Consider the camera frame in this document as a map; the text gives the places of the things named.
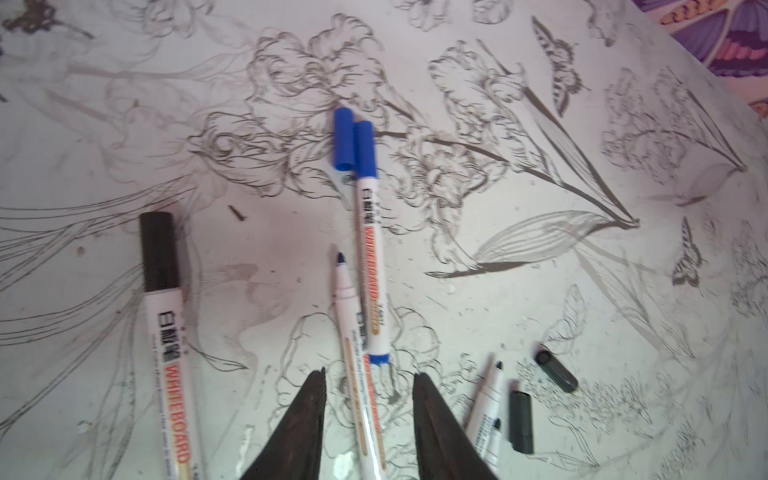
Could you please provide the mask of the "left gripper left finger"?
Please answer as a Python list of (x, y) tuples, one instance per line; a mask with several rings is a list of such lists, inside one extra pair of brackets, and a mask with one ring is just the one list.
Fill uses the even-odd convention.
[(241, 479), (318, 479), (326, 401), (325, 369), (314, 370)]

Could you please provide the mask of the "black pen cap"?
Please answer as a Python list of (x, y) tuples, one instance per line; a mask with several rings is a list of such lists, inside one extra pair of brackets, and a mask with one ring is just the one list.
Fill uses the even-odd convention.
[(521, 391), (510, 394), (510, 442), (515, 451), (534, 453), (533, 412), (531, 397)]
[(548, 349), (540, 349), (534, 356), (535, 363), (562, 391), (573, 393), (578, 389), (577, 378)]

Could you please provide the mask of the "white marker pen blue tip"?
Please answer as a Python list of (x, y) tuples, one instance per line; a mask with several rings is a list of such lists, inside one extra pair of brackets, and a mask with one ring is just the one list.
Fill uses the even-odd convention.
[(335, 313), (345, 362), (363, 479), (386, 479), (387, 462), (377, 413), (369, 357), (364, 347), (361, 301), (345, 256), (338, 252), (334, 270)]

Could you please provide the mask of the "blue pen cap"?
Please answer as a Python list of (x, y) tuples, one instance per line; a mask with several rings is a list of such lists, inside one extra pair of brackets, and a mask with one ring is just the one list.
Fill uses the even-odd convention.
[(355, 168), (354, 114), (348, 108), (334, 111), (334, 159), (336, 170), (351, 171)]

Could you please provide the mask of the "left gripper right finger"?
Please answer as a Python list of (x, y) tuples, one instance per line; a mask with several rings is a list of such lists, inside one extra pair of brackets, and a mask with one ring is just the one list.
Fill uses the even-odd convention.
[(413, 423), (420, 479), (496, 479), (427, 373), (414, 376)]

